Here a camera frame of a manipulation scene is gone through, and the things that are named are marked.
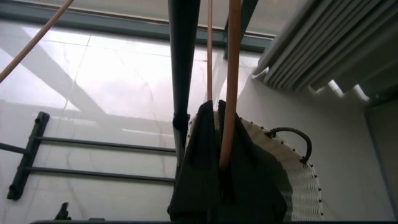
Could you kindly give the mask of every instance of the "wooden stick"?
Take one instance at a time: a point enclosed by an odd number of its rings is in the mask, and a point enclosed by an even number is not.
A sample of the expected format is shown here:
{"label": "wooden stick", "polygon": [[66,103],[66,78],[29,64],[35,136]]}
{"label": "wooden stick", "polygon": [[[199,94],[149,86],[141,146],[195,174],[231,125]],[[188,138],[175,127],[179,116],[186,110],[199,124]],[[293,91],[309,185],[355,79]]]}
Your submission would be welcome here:
{"label": "wooden stick", "polygon": [[207,100],[213,99],[213,0],[208,0],[207,11]]}
{"label": "wooden stick", "polygon": [[74,0],[67,0],[63,6],[55,13],[55,15],[43,26],[41,30],[33,37],[33,39],[19,52],[19,54],[12,60],[12,62],[1,72],[0,83],[7,78],[7,76],[13,71],[14,68],[19,65],[22,59],[36,46],[36,44],[43,38],[43,36],[49,31],[49,29],[55,24],[55,22],[61,17],[61,15],[68,9],[70,4]]}
{"label": "wooden stick", "polygon": [[231,157],[238,97],[239,48],[241,45],[241,0],[229,0],[228,77],[223,142],[219,167],[225,169]]}

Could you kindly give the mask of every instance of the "gray curtain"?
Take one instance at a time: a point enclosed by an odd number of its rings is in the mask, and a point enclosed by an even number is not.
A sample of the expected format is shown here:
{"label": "gray curtain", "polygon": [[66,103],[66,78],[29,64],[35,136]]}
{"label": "gray curtain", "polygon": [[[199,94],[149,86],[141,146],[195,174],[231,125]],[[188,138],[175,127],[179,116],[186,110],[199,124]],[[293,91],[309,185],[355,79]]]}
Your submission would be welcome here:
{"label": "gray curtain", "polygon": [[308,0],[252,74],[282,90],[334,80],[343,92],[360,85],[374,96],[397,90],[397,68],[398,1]]}

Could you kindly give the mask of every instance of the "horizontal bar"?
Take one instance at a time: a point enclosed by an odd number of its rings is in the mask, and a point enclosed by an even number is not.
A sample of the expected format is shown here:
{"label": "horizontal bar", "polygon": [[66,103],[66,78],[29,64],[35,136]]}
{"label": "horizontal bar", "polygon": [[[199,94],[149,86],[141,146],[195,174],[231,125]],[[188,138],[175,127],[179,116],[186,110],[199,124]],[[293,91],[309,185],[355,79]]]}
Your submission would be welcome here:
{"label": "horizontal bar", "polygon": [[107,177],[107,178],[118,178],[118,179],[127,179],[127,180],[145,180],[145,181],[162,182],[162,183],[170,183],[170,184],[174,183],[174,179],[166,178],[166,177],[147,177],[147,176],[127,175],[127,174],[110,174],[110,173],[104,173],[104,172],[56,169],[56,168],[46,168],[46,167],[25,167],[24,169],[28,170],[30,172],[47,172],[47,173],[53,173],[53,174],[86,175],[86,176],[92,176],[92,177]]}
{"label": "horizontal bar", "polygon": [[10,151],[10,152],[21,153],[21,154],[29,154],[30,153],[26,149],[16,147],[16,146],[11,146],[11,145],[4,144],[4,143],[0,143],[0,149],[5,150],[5,151]]}
{"label": "horizontal bar", "polygon": [[175,153],[174,149],[166,149],[166,148],[161,148],[161,147],[135,146],[135,145],[128,145],[128,144],[96,142],[96,141],[87,141],[87,140],[78,140],[78,139],[37,137],[36,140],[47,141],[47,142],[62,142],[62,143],[69,143],[69,144],[82,144],[82,145],[87,145],[87,146],[118,147],[118,148],[125,148],[125,149],[140,149],[140,150],[154,151],[154,152]]}
{"label": "horizontal bar", "polygon": [[[38,4],[0,1],[0,18],[24,22],[46,23],[54,15],[56,7],[40,6]],[[84,29],[114,34],[131,35],[161,40],[170,40],[168,24],[137,21],[113,16],[98,15],[91,12],[76,12],[69,9],[57,21],[55,26],[72,29]],[[245,35],[241,42],[241,50],[263,53],[270,46],[272,39]],[[198,29],[196,44],[207,45],[207,30]],[[226,40],[223,31],[213,30],[213,46],[224,48]]]}

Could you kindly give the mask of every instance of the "tile floor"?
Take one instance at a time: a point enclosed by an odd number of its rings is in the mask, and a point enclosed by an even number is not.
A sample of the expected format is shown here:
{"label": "tile floor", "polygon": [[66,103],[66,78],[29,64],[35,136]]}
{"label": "tile floor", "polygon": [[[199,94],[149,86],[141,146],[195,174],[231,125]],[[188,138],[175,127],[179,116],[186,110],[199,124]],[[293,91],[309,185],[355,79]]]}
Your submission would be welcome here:
{"label": "tile floor", "polygon": [[[0,69],[40,26],[0,21]],[[174,147],[168,42],[54,27],[0,84],[0,142],[25,147],[39,111],[46,136]],[[226,96],[226,62],[213,52],[214,101]],[[259,55],[242,52],[238,113],[267,128],[289,126],[313,141],[326,220],[393,220],[363,117],[366,100],[325,87],[283,93],[250,79]],[[197,47],[188,112],[206,98],[206,48]],[[282,137],[304,153],[304,142]],[[21,156],[0,151],[0,223],[53,219],[70,202],[73,219],[168,220],[172,186],[31,175],[17,202],[6,200]],[[42,145],[35,166],[174,177],[175,156]]]}

